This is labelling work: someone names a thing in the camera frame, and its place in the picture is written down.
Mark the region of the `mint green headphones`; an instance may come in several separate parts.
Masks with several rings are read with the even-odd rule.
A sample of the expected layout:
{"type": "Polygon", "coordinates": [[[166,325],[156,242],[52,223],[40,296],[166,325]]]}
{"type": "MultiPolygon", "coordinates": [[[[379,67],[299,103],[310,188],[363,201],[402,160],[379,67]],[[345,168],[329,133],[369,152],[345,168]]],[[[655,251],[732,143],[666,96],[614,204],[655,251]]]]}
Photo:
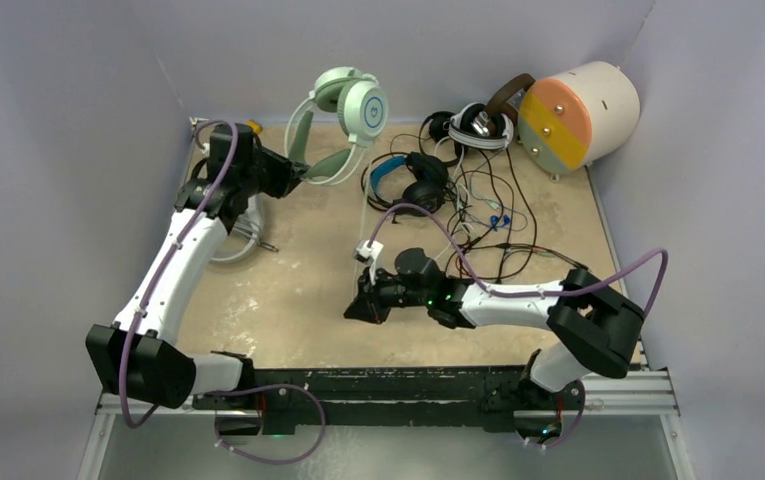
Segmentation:
{"type": "Polygon", "coordinates": [[[283,134],[285,154],[305,168],[303,182],[339,185],[356,172],[385,128],[388,115],[388,98],[376,76],[351,66],[330,68],[317,77],[312,90],[290,116],[283,134]],[[348,147],[311,165],[305,152],[317,111],[336,115],[348,147]]]}

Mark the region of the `white grey headphones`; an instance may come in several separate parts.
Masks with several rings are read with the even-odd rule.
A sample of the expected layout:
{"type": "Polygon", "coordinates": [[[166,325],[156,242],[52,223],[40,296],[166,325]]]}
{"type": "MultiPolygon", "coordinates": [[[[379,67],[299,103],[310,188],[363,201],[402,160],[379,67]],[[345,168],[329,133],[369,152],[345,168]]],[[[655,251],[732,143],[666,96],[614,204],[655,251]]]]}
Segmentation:
{"type": "Polygon", "coordinates": [[[218,250],[211,256],[210,263],[220,266],[238,264],[250,258],[257,249],[279,253],[280,249],[264,238],[265,211],[260,195],[250,197],[247,210],[235,221],[229,232],[230,237],[238,237],[245,243],[231,252],[218,250]]]}

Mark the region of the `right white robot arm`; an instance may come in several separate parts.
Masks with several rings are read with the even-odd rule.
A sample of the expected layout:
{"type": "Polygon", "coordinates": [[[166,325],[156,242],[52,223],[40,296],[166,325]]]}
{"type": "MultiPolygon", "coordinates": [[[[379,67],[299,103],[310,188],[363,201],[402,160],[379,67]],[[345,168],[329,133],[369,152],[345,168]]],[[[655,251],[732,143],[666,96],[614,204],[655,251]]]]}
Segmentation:
{"type": "Polygon", "coordinates": [[[394,308],[423,307],[448,329],[548,330],[557,344],[536,353],[519,381],[522,399],[534,407],[589,373],[612,379],[628,374],[646,315],[588,270],[571,269],[546,283],[501,285],[449,276],[421,248],[401,251],[388,272],[377,265],[382,249],[378,241],[356,247],[354,257],[364,269],[345,318],[382,324],[394,308]]]}

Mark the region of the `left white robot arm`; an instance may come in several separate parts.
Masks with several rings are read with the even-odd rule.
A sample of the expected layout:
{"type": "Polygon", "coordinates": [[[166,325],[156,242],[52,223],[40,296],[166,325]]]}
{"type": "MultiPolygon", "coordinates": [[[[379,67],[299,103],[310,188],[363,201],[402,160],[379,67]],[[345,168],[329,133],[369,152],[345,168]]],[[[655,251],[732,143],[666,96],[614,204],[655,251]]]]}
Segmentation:
{"type": "Polygon", "coordinates": [[[255,399],[256,382],[241,354],[188,356],[178,342],[192,295],[212,256],[259,194],[283,198],[309,167],[264,147],[247,125],[212,121],[206,153],[178,191],[169,229],[144,279],[85,345],[102,389],[121,401],[167,408],[217,392],[230,408],[255,399]]]}

